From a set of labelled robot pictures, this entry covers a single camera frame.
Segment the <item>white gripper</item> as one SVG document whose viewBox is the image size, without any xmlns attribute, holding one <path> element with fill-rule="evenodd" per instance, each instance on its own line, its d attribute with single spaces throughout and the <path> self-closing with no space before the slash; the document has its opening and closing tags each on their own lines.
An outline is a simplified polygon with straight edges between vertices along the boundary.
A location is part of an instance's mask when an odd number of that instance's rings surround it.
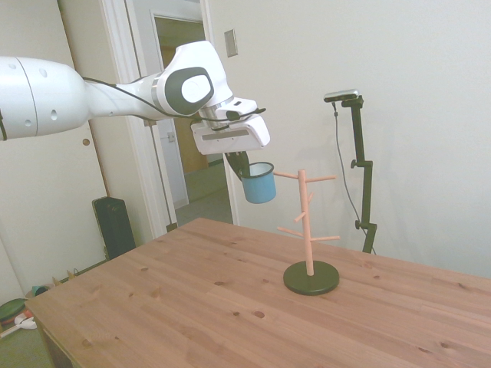
<svg viewBox="0 0 491 368">
<path fill-rule="evenodd" d="M 259 115 L 238 123 L 230 123 L 224 130 L 212 130 L 206 123 L 191 126 L 197 149 L 203 155 L 225 153 L 225 158 L 239 180 L 249 174 L 246 151 L 260 150 L 270 142 L 265 121 Z"/>
</svg>

